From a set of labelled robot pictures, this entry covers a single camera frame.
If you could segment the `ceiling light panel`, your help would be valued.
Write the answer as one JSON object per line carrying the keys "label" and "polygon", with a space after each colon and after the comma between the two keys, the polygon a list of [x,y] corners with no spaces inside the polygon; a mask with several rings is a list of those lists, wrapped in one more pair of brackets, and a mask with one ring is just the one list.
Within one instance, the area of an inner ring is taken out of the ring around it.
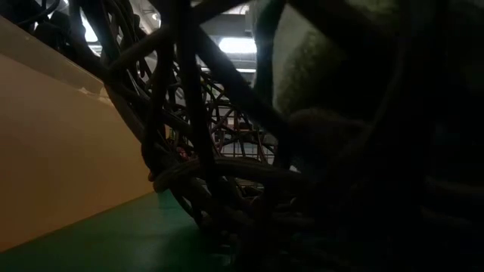
{"label": "ceiling light panel", "polygon": [[219,48],[229,54],[255,54],[257,47],[252,38],[224,37],[219,42]]}
{"label": "ceiling light panel", "polygon": [[82,19],[82,25],[85,28],[85,34],[84,34],[85,40],[87,42],[97,42],[98,37],[95,34],[95,31],[93,30],[91,24],[88,22],[87,18],[84,15],[82,15],[81,19]]}

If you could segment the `tan plastic bin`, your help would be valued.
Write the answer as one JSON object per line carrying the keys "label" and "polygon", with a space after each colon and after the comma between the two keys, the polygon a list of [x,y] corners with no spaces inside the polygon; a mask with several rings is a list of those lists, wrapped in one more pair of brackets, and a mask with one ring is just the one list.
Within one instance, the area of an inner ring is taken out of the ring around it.
{"label": "tan plastic bin", "polygon": [[101,81],[0,17],[0,254],[150,190]]}

